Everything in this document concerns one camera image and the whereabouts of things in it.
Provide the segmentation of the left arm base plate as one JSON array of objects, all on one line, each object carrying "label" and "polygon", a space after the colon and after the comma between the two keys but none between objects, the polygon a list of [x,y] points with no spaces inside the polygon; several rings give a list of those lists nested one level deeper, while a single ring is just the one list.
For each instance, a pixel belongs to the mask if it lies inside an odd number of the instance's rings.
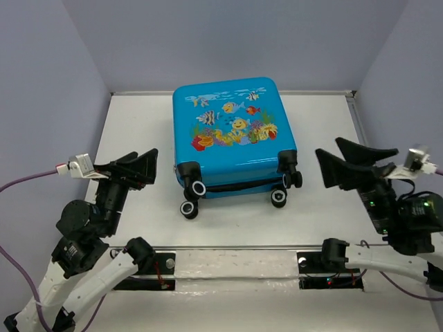
[{"label": "left arm base plate", "polygon": [[114,291],[174,291],[176,278],[175,252],[158,252],[154,263],[147,269],[126,277],[114,286]]}]

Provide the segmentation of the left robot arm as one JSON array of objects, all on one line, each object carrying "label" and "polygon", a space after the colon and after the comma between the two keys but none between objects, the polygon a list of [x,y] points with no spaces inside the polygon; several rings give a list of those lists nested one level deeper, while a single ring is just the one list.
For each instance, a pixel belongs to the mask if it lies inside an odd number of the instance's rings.
[{"label": "left robot arm", "polygon": [[117,231],[129,191],[142,190],[156,179],[159,151],[133,151],[104,165],[92,163],[88,154],[69,158],[36,178],[69,174],[98,182],[96,199],[69,202],[56,228],[62,235],[54,248],[44,278],[36,285],[24,268],[5,250],[1,254],[22,274],[32,297],[17,313],[7,316],[8,331],[74,331],[75,323],[94,303],[125,278],[152,268],[155,250],[142,237],[130,239],[110,264],[82,286],[79,282],[93,269],[109,246],[103,240]]}]

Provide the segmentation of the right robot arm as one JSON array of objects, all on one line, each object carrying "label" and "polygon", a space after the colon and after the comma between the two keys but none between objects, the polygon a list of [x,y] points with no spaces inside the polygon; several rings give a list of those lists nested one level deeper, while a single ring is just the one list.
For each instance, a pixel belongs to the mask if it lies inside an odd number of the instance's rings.
[{"label": "right robot arm", "polygon": [[375,149],[345,138],[337,138],[342,156],[315,151],[326,188],[356,191],[384,244],[366,241],[351,244],[329,238],[318,255],[327,271],[339,269],[376,270],[423,282],[442,291],[442,196],[431,191],[411,190],[396,194],[393,181],[415,185],[421,175],[442,174],[430,161],[423,145],[408,150],[401,165],[377,162],[397,155],[397,149]]}]

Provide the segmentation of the blue kids suitcase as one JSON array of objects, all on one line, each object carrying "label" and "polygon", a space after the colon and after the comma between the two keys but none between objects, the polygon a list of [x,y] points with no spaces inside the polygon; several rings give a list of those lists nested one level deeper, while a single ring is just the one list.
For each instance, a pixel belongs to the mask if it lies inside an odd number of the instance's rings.
[{"label": "blue kids suitcase", "polygon": [[181,86],[172,94],[172,123],[187,219],[201,199],[268,192],[283,208],[288,190],[302,187],[296,140],[268,77]]}]

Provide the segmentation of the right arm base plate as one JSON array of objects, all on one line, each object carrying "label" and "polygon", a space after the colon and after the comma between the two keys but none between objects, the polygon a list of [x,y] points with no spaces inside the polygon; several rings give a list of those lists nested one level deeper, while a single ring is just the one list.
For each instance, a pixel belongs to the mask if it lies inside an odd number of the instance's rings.
[{"label": "right arm base plate", "polygon": [[298,280],[301,290],[363,290],[362,270],[328,266],[319,251],[297,252]]}]

